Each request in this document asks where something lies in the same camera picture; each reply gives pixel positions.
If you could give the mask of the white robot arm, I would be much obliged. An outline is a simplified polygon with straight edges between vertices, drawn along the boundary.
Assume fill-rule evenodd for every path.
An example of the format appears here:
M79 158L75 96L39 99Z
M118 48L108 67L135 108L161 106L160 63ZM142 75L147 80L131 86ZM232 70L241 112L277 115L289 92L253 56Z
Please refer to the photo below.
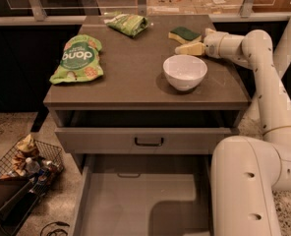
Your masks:
M205 54L253 71L260 140L232 136L215 148L210 188L214 236L281 236L273 191L291 190L291 100L263 30L246 35L207 29Z

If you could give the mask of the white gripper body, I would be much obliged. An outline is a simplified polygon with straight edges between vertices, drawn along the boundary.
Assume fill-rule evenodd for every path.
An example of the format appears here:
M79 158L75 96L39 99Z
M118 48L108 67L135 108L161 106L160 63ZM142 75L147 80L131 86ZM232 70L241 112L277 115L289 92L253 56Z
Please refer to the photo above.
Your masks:
M223 31L208 33L204 38L205 54L216 59L227 59L233 63L246 63L242 51L244 36Z

